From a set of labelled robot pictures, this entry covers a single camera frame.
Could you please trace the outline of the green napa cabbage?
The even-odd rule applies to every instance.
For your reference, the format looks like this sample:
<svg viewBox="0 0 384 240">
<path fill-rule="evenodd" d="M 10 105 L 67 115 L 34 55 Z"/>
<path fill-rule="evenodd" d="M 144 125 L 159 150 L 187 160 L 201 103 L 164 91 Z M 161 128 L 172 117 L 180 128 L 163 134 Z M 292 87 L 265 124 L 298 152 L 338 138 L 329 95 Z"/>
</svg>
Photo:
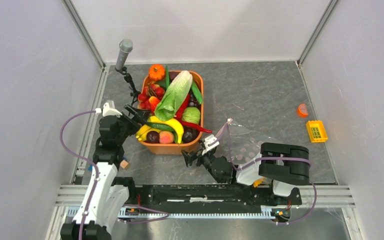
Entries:
<svg viewBox="0 0 384 240">
<path fill-rule="evenodd" d="M 161 121 L 172 119 L 189 94 L 193 76 L 188 70 L 182 70 L 171 82 L 157 105 L 154 114 Z"/>
</svg>

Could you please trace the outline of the clear zip top bag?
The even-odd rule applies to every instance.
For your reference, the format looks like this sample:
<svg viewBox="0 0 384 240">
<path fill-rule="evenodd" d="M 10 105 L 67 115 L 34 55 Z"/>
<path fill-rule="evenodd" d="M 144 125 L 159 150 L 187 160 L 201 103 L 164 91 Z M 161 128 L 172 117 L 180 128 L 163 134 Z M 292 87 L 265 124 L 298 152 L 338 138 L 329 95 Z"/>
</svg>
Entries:
<svg viewBox="0 0 384 240">
<path fill-rule="evenodd" d="M 225 166 L 239 169 L 241 174 L 258 174 L 262 156 L 261 145 L 276 139 L 268 134 L 250 130 L 229 118 L 215 133 L 216 143 L 213 160 Z"/>
</svg>

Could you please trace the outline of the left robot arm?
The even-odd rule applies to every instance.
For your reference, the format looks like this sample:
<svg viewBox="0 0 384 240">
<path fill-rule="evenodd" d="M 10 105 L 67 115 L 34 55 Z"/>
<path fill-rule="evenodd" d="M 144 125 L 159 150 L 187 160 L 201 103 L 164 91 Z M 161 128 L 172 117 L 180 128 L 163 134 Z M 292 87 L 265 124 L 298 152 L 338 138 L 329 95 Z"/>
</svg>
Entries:
<svg viewBox="0 0 384 240">
<path fill-rule="evenodd" d="M 114 180 L 124 156 L 123 144 L 134 135 L 150 114 L 129 104 L 124 106 L 132 116 L 114 107 L 113 101 L 102 108 L 84 111 L 71 116 L 62 126 L 59 140 L 62 147 L 76 158 L 92 166 L 92 175 L 78 212 L 71 223 L 65 223 L 60 230 L 63 240 L 110 240 L 115 222 L 123 204 L 131 204 L 137 198 L 137 190 L 130 185 L 116 184 Z M 102 133 L 97 140 L 92 160 L 71 151 L 63 140 L 67 124 L 76 117 L 101 114 Z"/>
</svg>

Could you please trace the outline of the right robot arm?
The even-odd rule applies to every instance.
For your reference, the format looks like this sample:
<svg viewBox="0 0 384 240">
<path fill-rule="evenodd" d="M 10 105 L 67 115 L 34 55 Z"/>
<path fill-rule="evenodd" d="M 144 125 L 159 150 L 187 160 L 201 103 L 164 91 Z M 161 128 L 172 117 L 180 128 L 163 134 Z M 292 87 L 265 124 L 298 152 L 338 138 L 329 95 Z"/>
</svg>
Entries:
<svg viewBox="0 0 384 240">
<path fill-rule="evenodd" d="M 218 184 L 238 186 L 251 192 L 259 181 L 269 180 L 268 192 L 263 194 L 263 204 L 276 206 L 302 204 L 299 186 L 310 184 L 310 151 L 300 145 L 264 142 L 260 157 L 243 164 L 234 164 L 225 156 L 216 157 L 215 150 L 201 148 L 182 150 L 187 167 L 196 162 L 204 166 Z"/>
</svg>

